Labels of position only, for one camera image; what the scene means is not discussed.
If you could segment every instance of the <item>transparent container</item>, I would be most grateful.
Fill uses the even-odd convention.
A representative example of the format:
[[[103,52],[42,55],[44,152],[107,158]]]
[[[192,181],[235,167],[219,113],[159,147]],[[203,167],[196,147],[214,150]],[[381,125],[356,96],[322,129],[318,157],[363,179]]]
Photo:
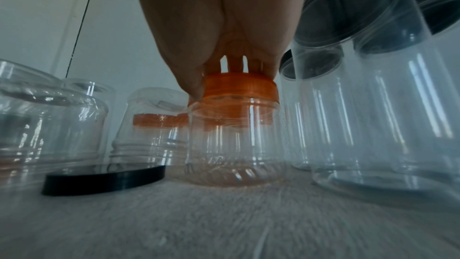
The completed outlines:
[[[63,80],[63,82],[64,88],[81,92],[83,94],[86,94],[87,96],[92,96],[105,102],[105,104],[107,105],[109,112],[107,118],[105,119],[101,146],[99,148],[99,154],[101,155],[101,157],[105,157],[107,140],[109,138],[110,125],[112,122],[112,111],[114,109],[115,104],[115,89],[109,85],[85,79],[66,78]]]
[[[222,187],[280,179],[286,164],[276,84],[250,73],[214,74],[205,81],[203,99],[189,107],[186,179]]]
[[[313,144],[321,143],[309,152],[319,185],[403,203],[410,203],[408,193],[445,193],[436,181],[394,172],[451,173],[444,161],[459,153],[459,97],[415,0],[306,0],[291,48],[296,76],[303,77],[317,70],[318,54],[344,53],[317,84],[299,81],[305,123],[318,124],[306,127],[306,140],[316,135]],[[360,70],[362,95],[351,90],[353,67]],[[363,129],[357,113],[365,116]]]
[[[286,160],[295,168],[310,170],[305,141],[305,126],[303,124],[302,104],[300,103],[298,83],[294,70],[291,50],[281,59],[279,68],[281,76],[282,99],[281,108],[284,113],[283,129]]]
[[[0,186],[98,159],[107,106],[44,84],[0,82]]]
[[[166,88],[143,88],[129,98],[112,142],[112,163],[168,166],[184,173],[188,143],[188,95]]]
[[[0,59],[0,82],[30,82],[49,86],[60,86],[62,81],[51,74]]]
[[[434,69],[429,67],[427,69],[416,68],[418,71],[414,69],[414,73],[420,75],[420,80],[417,81],[420,85],[416,90],[423,96],[422,101],[425,100],[424,105],[419,105],[418,108],[421,112],[426,112],[424,120],[427,123],[424,129],[420,129],[424,130],[427,139],[422,140],[420,147],[429,145],[431,149],[426,152],[420,151],[421,155],[429,154],[426,159],[418,158],[424,161],[423,164],[404,163],[399,170],[436,178],[443,182],[455,182],[458,186],[460,185],[460,157],[456,145],[459,142],[460,132],[458,132],[459,122],[456,114],[459,106],[458,97],[453,93],[452,88],[455,87],[457,92],[460,90],[458,82],[460,79],[460,67],[458,66],[460,0],[417,0],[417,2],[434,36],[434,44],[444,59],[449,77],[445,77],[444,70],[435,74]],[[439,88],[438,85],[442,79],[438,78],[445,78],[442,88]],[[439,165],[426,161],[428,159],[438,161]]]

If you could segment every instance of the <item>hand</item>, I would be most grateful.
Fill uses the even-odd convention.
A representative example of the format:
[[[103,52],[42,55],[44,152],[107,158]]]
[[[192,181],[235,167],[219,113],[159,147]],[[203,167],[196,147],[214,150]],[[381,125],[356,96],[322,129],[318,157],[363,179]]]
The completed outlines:
[[[180,87],[203,95],[203,76],[248,70],[274,78],[303,0],[140,0],[158,50]]]

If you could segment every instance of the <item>orange lid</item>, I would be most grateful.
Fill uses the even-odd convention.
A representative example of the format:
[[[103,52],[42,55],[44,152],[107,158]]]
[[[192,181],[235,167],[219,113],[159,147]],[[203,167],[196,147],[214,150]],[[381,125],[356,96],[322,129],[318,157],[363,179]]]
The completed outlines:
[[[180,128],[188,126],[186,113],[177,116],[160,114],[136,114],[133,117],[133,126],[141,128]]]
[[[276,83],[260,74],[229,72],[205,77],[203,99],[225,95],[263,98],[279,103]]]

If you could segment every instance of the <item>white wall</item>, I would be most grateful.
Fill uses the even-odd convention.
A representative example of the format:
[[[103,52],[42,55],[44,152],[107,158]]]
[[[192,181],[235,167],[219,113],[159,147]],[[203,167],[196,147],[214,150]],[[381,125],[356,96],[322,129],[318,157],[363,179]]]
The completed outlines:
[[[180,90],[157,51],[138,0],[90,0],[68,77],[117,90],[109,143],[133,91],[148,86]]]
[[[88,0],[0,0],[0,58],[65,77]]]

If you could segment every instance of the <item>table surface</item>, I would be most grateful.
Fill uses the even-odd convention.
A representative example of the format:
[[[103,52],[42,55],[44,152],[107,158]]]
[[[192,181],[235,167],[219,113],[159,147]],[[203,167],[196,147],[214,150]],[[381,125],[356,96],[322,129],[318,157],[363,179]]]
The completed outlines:
[[[460,258],[460,214],[340,197],[285,181],[206,188],[163,180],[89,196],[0,193],[0,258]]]

